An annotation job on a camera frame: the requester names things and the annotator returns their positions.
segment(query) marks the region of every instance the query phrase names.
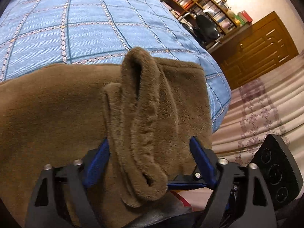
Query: cabinet door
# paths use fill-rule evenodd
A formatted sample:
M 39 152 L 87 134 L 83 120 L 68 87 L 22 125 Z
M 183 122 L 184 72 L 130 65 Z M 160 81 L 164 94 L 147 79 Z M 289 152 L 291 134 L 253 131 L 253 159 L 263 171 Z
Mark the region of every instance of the cabinet door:
M 275 12 L 259 20 L 212 54 L 232 90 L 296 55 L 297 48 Z

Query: bed sheet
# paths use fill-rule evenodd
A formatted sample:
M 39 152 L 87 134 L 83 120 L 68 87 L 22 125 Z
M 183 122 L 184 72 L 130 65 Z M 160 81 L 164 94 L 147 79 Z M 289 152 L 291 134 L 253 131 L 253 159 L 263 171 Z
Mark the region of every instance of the bed sheet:
M 136 46 L 203 67 L 215 132 L 230 104 L 229 85 L 159 0 L 11 0 L 0 18 L 0 82 L 52 63 L 120 64 Z

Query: white wall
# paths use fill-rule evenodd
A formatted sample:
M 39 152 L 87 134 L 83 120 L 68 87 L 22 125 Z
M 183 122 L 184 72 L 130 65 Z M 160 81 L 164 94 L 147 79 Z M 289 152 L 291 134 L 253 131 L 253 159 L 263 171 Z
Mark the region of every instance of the white wall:
M 227 0 L 232 11 L 242 10 L 253 19 L 253 23 L 276 11 L 286 26 L 299 52 L 304 50 L 304 23 L 290 0 Z

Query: black office chair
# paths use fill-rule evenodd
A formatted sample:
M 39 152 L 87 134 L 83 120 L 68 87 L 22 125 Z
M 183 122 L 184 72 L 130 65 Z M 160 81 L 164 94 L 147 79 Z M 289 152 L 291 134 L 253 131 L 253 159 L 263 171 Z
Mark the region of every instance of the black office chair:
M 195 18 L 196 26 L 194 27 L 190 27 L 187 24 L 181 22 L 186 16 L 190 14 L 192 14 Z M 211 50 L 220 43 L 219 31 L 214 26 L 214 24 L 204 15 L 197 14 L 195 11 L 190 10 L 189 12 L 181 16 L 178 21 L 204 49 L 206 49 L 206 46 L 211 42 L 215 42 L 215 44 L 208 50 Z

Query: fleece fold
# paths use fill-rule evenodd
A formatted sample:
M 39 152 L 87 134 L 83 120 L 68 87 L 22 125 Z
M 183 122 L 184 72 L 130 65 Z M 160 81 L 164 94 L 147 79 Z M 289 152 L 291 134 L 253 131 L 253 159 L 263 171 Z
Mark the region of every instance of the fleece fold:
M 0 97 L 0 197 L 22 227 L 43 166 L 70 164 L 105 137 L 110 160 L 88 196 L 108 228 L 145 214 L 169 180 L 192 173 L 192 136 L 211 148 L 203 69 L 142 48 L 121 65 L 44 67 L 1 83 Z

